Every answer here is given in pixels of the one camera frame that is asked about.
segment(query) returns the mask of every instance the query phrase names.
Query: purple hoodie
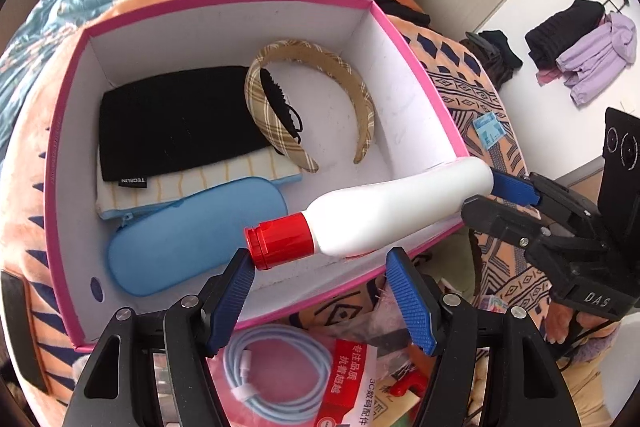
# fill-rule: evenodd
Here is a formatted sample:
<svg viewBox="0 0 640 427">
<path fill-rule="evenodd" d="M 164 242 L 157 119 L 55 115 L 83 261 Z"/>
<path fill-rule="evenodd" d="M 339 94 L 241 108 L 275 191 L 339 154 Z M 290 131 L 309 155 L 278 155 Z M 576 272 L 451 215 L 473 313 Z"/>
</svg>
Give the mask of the purple hoodie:
<svg viewBox="0 0 640 427">
<path fill-rule="evenodd" d="M 605 15 L 605 22 L 558 57 L 563 73 L 573 73 L 564 83 L 572 87 L 571 97 L 580 107 L 598 96 L 636 61 L 636 25 L 620 13 Z"/>
</svg>

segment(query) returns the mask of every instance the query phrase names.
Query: white charging cord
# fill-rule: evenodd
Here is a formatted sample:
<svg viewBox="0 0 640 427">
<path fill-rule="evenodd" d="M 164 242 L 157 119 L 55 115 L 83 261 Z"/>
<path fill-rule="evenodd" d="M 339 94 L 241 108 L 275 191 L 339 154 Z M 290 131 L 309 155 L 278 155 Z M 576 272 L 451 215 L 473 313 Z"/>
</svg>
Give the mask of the white charging cord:
<svg viewBox="0 0 640 427">
<path fill-rule="evenodd" d="M 272 403 L 258 396 L 249 381 L 251 351 L 246 347 L 254 342 L 279 340 L 290 344 L 306 355 L 318 372 L 318 382 L 305 396 L 296 400 Z M 265 420 L 280 425 L 298 425 L 315 418 L 320 409 L 324 390 L 331 374 L 331 353 L 305 331 L 290 326 L 269 324 L 240 331 L 225 347 L 226 380 L 239 401 Z"/>
</svg>

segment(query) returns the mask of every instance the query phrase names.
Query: headband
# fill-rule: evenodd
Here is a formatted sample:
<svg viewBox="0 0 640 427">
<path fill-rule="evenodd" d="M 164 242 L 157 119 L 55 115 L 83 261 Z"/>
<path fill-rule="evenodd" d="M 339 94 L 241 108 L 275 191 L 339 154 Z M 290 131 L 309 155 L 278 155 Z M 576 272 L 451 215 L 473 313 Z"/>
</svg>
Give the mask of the headband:
<svg viewBox="0 0 640 427">
<path fill-rule="evenodd" d="M 369 89 L 360 75 L 338 55 L 310 42 L 288 40 L 269 44 L 260 51 L 249 67 L 244 83 L 244 98 L 249 113 L 265 138 L 300 168 L 308 172 L 318 171 L 315 160 L 305 152 L 278 119 L 262 88 L 260 69 L 277 60 L 301 62 L 316 68 L 334 79 L 347 92 L 358 121 L 358 146 L 353 162 L 360 163 L 367 154 L 373 138 L 374 107 Z"/>
</svg>

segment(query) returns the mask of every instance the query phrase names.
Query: screw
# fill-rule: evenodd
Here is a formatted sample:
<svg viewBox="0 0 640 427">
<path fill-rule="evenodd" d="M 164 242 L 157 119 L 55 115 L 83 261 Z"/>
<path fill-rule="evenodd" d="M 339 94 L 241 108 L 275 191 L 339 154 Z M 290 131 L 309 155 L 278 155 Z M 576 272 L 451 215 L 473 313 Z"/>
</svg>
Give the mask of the screw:
<svg viewBox="0 0 640 427">
<path fill-rule="evenodd" d="M 511 315 L 513 315 L 517 319 L 523 319 L 527 316 L 527 312 L 520 306 L 514 306 L 513 308 L 511 308 Z"/>
<path fill-rule="evenodd" d="M 130 308 L 121 308 L 116 311 L 116 319 L 119 321 L 126 321 L 131 316 Z"/>
<path fill-rule="evenodd" d="M 460 302 L 462 302 L 460 300 L 460 297 L 458 297 L 455 293 L 447 293 L 443 298 L 442 301 L 447 305 L 447 306 L 451 306 L 452 308 L 455 308 L 456 306 L 460 306 Z"/>
<path fill-rule="evenodd" d="M 180 304 L 182 304 L 183 308 L 193 308 L 199 302 L 200 300 L 198 299 L 197 295 L 187 295 L 186 297 L 182 298 Z"/>
</svg>

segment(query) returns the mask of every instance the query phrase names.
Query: white bottle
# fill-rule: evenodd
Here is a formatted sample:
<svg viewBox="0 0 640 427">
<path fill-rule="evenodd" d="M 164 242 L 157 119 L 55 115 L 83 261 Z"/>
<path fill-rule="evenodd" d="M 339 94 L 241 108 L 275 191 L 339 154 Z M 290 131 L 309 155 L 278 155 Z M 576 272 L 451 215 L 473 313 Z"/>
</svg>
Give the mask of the white bottle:
<svg viewBox="0 0 640 427">
<path fill-rule="evenodd" d="M 269 269 L 313 253 L 370 253 L 457 214 L 463 202 L 494 188 L 489 166 L 458 158 L 421 174 L 334 190 L 306 210 L 246 229 L 255 266 Z"/>
</svg>

